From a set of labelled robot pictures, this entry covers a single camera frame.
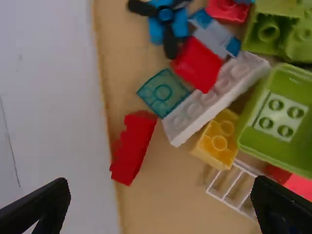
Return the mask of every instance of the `blue toy propeller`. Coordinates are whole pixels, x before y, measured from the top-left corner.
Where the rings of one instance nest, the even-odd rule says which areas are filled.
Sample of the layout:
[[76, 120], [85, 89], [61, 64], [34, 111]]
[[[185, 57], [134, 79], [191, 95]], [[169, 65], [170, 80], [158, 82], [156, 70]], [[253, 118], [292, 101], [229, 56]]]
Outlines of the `blue toy propeller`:
[[178, 54], [178, 39], [176, 38], [172, 23], [175, 20], [175, 13], [183, 9], [192, 0], [173, 0], [170, 5], [155, 7], [148, 2], [140, 0], [129, 0], [128, 9], [141, 16], [153, 17], [163, 25], [163, 44], [166, 57], [175, 59]]

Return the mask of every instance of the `green lego base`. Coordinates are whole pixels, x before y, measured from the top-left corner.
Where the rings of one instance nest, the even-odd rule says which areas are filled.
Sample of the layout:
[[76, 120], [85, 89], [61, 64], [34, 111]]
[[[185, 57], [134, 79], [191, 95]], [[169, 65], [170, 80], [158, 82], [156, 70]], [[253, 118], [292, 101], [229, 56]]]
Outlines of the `green lego base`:
[[312, 62], [312, 9], [306, 9], [290, 32], [284, 45], [282, 57], [287, 62]]
[[250, 10], [249, 24], [242, 49], [250, 52], [281, 56], [289, 33], [300, 18], [304, 7], [296, 0], [257, 0]]
[[258, 85], [236, 126], [240, 150], [312, 178], [312, 72], [282, 63]]

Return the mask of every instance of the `white lego ladder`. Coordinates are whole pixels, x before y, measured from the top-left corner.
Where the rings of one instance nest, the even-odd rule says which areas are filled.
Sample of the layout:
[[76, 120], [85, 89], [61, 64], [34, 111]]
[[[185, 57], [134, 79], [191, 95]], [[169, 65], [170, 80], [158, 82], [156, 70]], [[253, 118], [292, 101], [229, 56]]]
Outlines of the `white lego ladder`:
[[206, 179], [206, 193], [225, 203], [244, 216], [256, 220], [250, 200], [254, 179], [263, 175], [239, 159], [235, 159], [228, 171], [210, 167]]

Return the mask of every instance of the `red lego brick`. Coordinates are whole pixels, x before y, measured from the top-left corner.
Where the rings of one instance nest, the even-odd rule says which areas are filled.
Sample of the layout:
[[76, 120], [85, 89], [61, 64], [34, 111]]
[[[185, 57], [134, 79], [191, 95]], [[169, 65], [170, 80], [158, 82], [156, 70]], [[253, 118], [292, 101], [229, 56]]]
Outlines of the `red lego brick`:
[[266, 174], [285, 188], [304, 197], [306, 200], [312, 201], [312, 180], [292, 174], [272, 165], [267, 166]]
[[112, 179], [130, 186], [138, 174], [152, 138], [157, 115], [137, 111], [126, 115], [126, 130], [112, 146], [113, 162], [110, 166]]
[[215, 19], [230, 22], [245, 22], [251, 5], [239, 4], [234, 0], [209, 0], [206, 12]]
[[215, 84], [222, 63], [218, 55], [190, 37], [171, 66], [178, 76], [206, 94]]

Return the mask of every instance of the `wooden floor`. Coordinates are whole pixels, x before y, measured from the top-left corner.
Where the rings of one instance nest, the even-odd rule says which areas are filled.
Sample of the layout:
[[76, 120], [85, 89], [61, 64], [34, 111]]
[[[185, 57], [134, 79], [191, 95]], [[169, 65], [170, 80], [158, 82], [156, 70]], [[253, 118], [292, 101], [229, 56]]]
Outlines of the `wooden floor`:
[[[190, 11], [205, 6], [195, 0]], [[110, 140], [126, 114], [148, 107], [136, 95], [168, 67], [162, 47], [149, 42], [144, 17], [126, 10], [126, 0], [94, 0], [94, 23]], [[234, 29], [238, 36], [242, 29]], [[251, 91], [231, 108], [240, 112]], [[205, 194], [204, 164], [183, 147], [171, 146], [158, 121], [140, 173], [130, 188], [116, 184], [125, 234], [251, 234], [255, 223]]]

